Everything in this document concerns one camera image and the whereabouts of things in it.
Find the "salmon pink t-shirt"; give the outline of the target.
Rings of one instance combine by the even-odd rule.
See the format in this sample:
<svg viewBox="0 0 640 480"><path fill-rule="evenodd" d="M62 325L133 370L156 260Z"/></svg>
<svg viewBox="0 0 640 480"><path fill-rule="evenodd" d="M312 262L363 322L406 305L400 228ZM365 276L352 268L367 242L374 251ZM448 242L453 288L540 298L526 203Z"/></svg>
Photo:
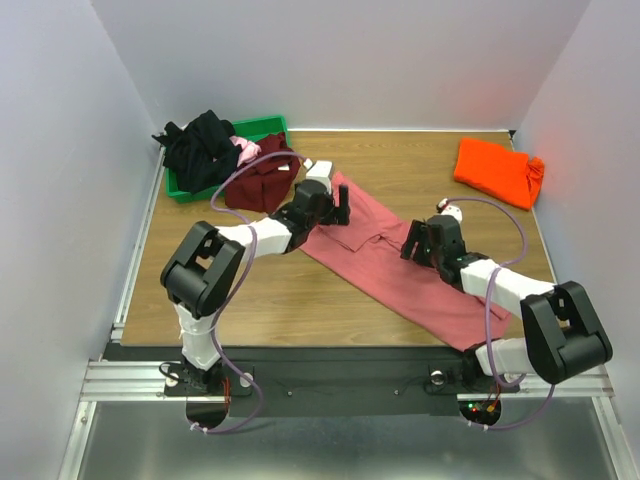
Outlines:
<svg viewBox="0 0 640 480"><path fill-rule="evenodd" d="M305 254L449 346L483 343L484 301L444 283L438 273L400 257L410 224L343 173L332 186L349 189L349 224L319 225L300 248Z"/></svg>

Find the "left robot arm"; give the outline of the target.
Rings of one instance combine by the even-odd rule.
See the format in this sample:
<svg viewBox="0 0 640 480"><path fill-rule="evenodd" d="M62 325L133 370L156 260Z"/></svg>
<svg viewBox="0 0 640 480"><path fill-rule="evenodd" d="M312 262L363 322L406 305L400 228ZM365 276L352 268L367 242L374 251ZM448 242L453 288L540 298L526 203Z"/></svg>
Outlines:
<svg viewBox="0 0 640 480"><path fill-rule="evenodd" d="M300 248L319 225L350 223L349 187L338 195L317 180L297 184L293 199L257 222L233 227L195 223L164 267L160 283L178 315L182 366L169 377L199 393L222 384L216 324L255 259Z"/></svg>

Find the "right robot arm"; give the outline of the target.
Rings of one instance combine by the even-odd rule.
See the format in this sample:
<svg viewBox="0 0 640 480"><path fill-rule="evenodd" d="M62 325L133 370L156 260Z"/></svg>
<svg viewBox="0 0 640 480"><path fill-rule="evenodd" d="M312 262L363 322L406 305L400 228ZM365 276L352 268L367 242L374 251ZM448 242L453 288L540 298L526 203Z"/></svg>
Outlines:
<svg viewBox="0 0 640 480"><path fill-rule="evenodd" d="M469 252L460 222L451 215L412 221L400 256L435 270L456 290L483 299L486 309L496 305L522 321L524 336L506 340L495 339L485 321L485 343L472 347L472 359L460 366L461 381L472 390L508 376L518 382L527 374L557 385L613 357L613 346L581 284L535 280Z"/></svg>

